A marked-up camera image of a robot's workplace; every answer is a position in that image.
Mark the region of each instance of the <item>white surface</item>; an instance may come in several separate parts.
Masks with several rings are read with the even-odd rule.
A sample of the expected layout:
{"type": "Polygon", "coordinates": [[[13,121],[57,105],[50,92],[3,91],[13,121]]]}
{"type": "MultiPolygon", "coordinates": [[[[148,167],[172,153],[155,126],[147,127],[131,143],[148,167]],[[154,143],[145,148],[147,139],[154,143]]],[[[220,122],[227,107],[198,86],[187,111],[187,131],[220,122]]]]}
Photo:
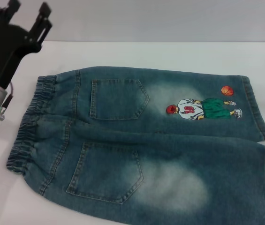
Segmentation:
{"type": "Polygon", "coordinates": [[[157,68],[250,78],[265,119],[265,43],[71,43],[45,42],[26,56],[13,78],[15,97],[0,122],[0,225],[112,225],[34,193],[5,168],[37,77],[92,66],[157,68]]]}
{"type": "MultiPolygon", "coordinates": [[[[30,30],[44,0],[20,0],[12,22],[30,30]]],[[[47,40],[265,41],[265,0],[46,0],[47,40]]],[[[0,7],[8,0],[0,0],[0,7]]]]}

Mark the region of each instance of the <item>orange basketball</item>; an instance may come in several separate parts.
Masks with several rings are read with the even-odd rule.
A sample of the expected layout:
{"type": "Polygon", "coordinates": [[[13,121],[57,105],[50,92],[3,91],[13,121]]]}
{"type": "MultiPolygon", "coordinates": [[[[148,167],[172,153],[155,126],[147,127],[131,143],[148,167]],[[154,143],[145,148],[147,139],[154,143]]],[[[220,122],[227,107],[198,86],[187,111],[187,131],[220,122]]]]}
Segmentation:
{"type": "Polygon", "coordinates": [[[227,95],[227,96],[231,96],[231,95],[234,94],[234,90],[232,90],[232,88],[229,87],[229,86],[224,86],[224,87],[221,89],[221,91],[222,91],[222,94],[223,94],[223,95],[227,95]]]}

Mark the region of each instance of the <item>cartoon character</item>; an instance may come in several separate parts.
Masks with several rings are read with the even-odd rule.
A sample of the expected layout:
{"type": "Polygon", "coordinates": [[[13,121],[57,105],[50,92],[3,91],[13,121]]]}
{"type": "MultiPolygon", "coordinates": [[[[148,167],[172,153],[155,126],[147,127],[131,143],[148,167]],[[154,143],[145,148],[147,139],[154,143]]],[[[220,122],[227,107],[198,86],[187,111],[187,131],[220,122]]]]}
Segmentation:
{"type": "Polygon", "coordinates": [[[236,118],[242,117],[241,109],[229,111],[224,105],[236,105],[233,101],[223,101],[217,98],[208,98],[204,101],[193,99],[181,100],[178,105],[169,105],[166,109],[168,114],[179,114],[184,119],[201,120],[204,118],[236,118]]]}

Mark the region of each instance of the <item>denim shorts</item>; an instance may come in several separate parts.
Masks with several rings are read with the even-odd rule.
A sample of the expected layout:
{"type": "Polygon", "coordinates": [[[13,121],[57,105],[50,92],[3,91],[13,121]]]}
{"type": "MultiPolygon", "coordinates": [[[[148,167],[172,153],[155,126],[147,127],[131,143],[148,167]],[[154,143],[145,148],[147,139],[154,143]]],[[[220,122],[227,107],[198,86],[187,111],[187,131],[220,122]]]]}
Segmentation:
{"type": "Polygon", "coordinates": [[[7,168],[125,224],[265,225],[263,140],[245,76],[91,67],[39,77],[7,168]]]}

